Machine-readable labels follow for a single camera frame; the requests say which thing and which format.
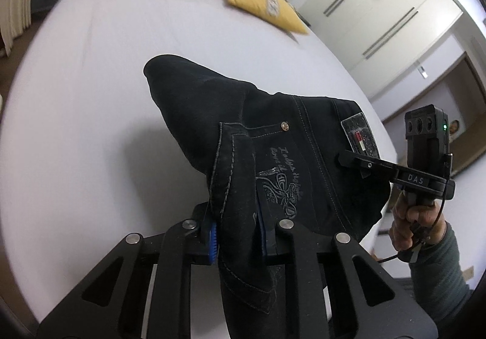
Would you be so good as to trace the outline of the black denim pants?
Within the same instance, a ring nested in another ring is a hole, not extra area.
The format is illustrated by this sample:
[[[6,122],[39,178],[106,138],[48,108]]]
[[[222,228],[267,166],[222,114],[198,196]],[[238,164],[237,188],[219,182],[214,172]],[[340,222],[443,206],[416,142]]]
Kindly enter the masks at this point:
[[[152,98],[185,157],[207,178],[218,270],[233,338],[282,338],[285,269],[265,263],[259,219],[290,219],[321,235],[363,239],[390,184],[339,167],[354,101],[269,94],[175,55],[144,67]]]

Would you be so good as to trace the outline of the white wardrobe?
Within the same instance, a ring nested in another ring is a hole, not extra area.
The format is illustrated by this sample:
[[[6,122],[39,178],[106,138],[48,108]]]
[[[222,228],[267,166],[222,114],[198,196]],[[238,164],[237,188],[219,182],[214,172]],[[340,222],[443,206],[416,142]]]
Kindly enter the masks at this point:
[[[453,0],[307,0],[300,13],[372,98],[438,42],[462,10]]]

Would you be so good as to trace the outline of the yellow cushion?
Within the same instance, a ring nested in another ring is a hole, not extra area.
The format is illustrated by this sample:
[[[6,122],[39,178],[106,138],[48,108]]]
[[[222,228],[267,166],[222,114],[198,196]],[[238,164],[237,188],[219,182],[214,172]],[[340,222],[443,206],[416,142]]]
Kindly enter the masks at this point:
[[[309,33],[307,26],[286,0],[227,0],[227,3],[281,30],[300,35]]]

